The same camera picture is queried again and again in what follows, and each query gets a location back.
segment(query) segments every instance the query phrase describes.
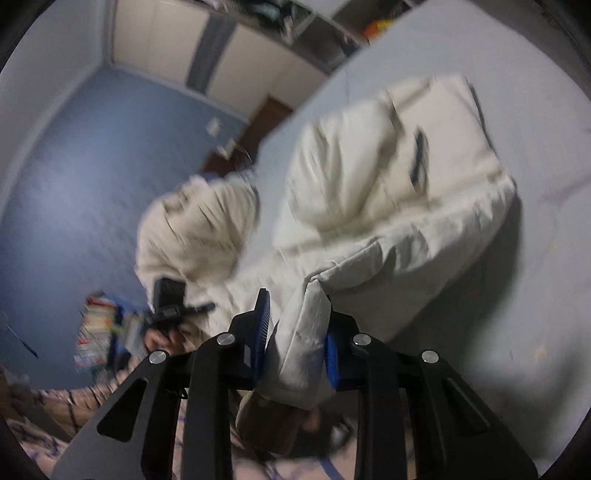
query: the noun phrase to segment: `hand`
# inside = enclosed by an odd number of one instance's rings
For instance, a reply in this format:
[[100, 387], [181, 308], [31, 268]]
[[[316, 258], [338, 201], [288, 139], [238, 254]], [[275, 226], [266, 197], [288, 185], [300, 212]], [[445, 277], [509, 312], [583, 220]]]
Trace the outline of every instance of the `hand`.
[[144, 345], [148, 352], [164, 350], [169, 355], [182, 355], [186, 352], [184, 346], [185, 337], [177, 328], [168, 333], [168, 338], [158, 330], [148, 329], [144, 336]]

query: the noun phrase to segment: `baseboard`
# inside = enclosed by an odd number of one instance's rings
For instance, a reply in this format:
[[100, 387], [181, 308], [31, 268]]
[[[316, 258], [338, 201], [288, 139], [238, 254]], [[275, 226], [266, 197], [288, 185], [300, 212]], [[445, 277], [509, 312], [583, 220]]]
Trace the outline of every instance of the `baseboard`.
[[215, 100], [211, 100], [211, 98], [208, 98], [204, 94], [196, 92], [195, 90], [191, 90], [190, 88], [187, 88], [185, 85], [181, 85], [176, 82], [171, 82], [169, 80], [165, 80], [163, 78], [160, 78], [156, 75], [152, 75], [151, 73], [144, 72], [143, 70], [137, 70], [137, 69], [134, 69], [131, 67], [127, 67], [125, 65], [121, 65], [119, 63], [114, 63], [112, 61], [109, 62], [109, 65], [112, 68], [114, 68], [115, 70], [120, 70], [122, 72], [129, 73], [130, 75], [136, 75], [138, 77], [142, 77], [146, 80], [150, 80], [154, 83], [158, 83], [159, 85], [168, 87], [172, 90], [176, 90], [177, 92], [180, 92], [188, 97], [200, 100], [203, 103], [206, 103], [209, 106], [212, 106], [212, 107], [236, 118], [237, 120], [240, 120], [241, 122], [244, 122], [246, 124], [250, 123], [249, 118], [246, 117], [243, 113], [239, 113], [222, 103], [219, 103]]
[[10, 199], [10, 195], [14, 186], [17, 183], [18, 176], [31, 155], [33, 148], [37, 145], [37, 142], [51, 124], [56, 115], [64, 107], [64, 105], [72, 98], [72, 96], [78, 91], [78, 89], [102, 66], [102, 62], [95, 63], [84, 70], [82, 70], [65, 88], [65, 90], [59, 94], [48, 107], [43, 111], [33, 126], [29, 130], [25, 141], [18, 149], [16, 155], [8, 166], [8, 171], [2, 184], [0, 184], [0, 225], [4, 219], [4, 213], [6, 206]]

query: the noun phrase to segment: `beige cabinet door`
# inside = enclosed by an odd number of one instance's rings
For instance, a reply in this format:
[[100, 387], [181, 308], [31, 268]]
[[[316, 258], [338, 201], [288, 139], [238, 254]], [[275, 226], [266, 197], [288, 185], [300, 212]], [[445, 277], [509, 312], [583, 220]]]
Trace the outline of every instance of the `beige cabinet door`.
[[328, 75], [295, 54], [292, 56], [270, 95], [295, 110], [328, 80]]
[[146, 70], [185, 84], [209, 13], [195, 4], [160, 0], [154, 15]]
[[118, 0], [113, 25], [113, 61], [145, 69], [158, 0]]
[[238, 25], [217, 64], [207, 96], [252, 117], [293, 55], [274, 40]]

